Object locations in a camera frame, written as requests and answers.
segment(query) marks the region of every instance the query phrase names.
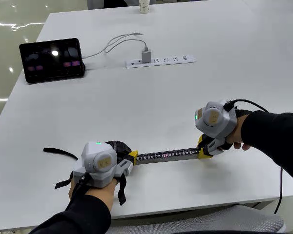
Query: black sleeve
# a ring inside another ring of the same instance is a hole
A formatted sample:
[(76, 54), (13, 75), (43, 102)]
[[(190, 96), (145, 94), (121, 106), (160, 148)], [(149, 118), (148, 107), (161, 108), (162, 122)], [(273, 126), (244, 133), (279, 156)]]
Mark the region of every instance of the black sleeve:
[(244, 143), (264, 152), (293, 177), (293, 113), (251, 113), (241, 129)]
[(31, 234), (103, 234), (110, 224), (111, 214), (105, 203), (84, 195), (76, 198), (69, 210), (54, 215)]

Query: white power strip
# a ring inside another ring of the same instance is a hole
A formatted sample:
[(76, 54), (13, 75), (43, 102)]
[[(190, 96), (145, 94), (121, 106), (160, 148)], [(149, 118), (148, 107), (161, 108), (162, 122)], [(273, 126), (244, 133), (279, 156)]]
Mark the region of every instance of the white power strip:
[(189, 62), (196, 62), (195, 57), (192, 55), (181, 55), (165, 58), (152, 58), (152, 62), (149, 63), (141, 63), (141, 59), (135, 59), (131, 61), (126, 61), (126, 68), (161, 66)]

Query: human hand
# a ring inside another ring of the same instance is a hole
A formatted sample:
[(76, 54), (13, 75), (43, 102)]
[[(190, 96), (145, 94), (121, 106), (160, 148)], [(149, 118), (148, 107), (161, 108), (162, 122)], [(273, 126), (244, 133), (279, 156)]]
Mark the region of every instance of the human hand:
[[(68, 196), (70, 200), (72, 199), (72, 193), (74, 191), (75, 185), (76, 184), (74, 180), (72, 179), (70, 182), (70, 189), (68, 192)], [(114, 201), (114, 191), (115, 191), (116, 185), (117, 185), (117, 180), (112, 179), (112, 182), (110, 182), (104, 188), (101, 188), (101, 189), (91, 188), (85, 193), (85, 195), (97, 197), (102, 202), (104, 202), (107, 205), (108, 209), (111, 211), (113, 206), (113, 201)]]
[[(247, 118), (247, 116), (249, 116), (249, 115), (244, 115), (244, 116), (241, 116), (237, 119), (237, 125), (236, 125), (234, 131), (232, 133), (230, 133), (226, 138), (226, 142), (233, 144), (235, 149), (240, 149), (241, 143), (243, 143), (242, 137), (241, 137), (241, 129), (242, 129), (243, 122)], [(243, 146), (242, 146), (243, 150), (248, 150), (249, 148), (250, 148), (250, 146), (247, 144), (243, 144)]]

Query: white table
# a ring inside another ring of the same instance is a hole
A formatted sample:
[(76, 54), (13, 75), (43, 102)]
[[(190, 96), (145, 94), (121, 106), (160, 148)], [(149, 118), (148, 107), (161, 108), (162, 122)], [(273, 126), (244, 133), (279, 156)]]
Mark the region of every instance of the white table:
[[(223, 98), (293, 112), (293, 9), (211, 0), (156, 5), (145, 15), (138, 7), (57, 13), (38, 41), (77, 37), (89, 55), (128, 32), (145, 33), (155, 57), (193, 54), (197, 62), (126, 69), (142, 48), (129, 42), (89, 59), (98, 69), (82, 79), (27, 85), (21, 73), (0, 116), (0, 230), (38, 225), (66, 207), (68, 187), (54, 185), (74, 161), (43, 147), (77, 155), (89, 140), (121, 140), (140, 153), (192, 147), (201, 134), (195, 109)], [(139, 165), (127, 180), (127, 202), (120, 207), (115, 197), (113, 218), (279, 194), (279, 167), (255, 149)], [(283, 182), (283, 195), (293, 195), (287, 173)]]

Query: measuring ruler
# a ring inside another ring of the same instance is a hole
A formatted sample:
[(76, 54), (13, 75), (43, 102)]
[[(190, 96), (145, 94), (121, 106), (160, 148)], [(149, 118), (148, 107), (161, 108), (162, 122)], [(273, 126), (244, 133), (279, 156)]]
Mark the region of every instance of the measuring ruler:
[(137, 156), (136, 165), (154, 162), (168, 162), (178, 160), (195, 159), (198, 157), (198, 148), (188, 148), (181, 150), (162, 151), (156, 153), (147, 153)]

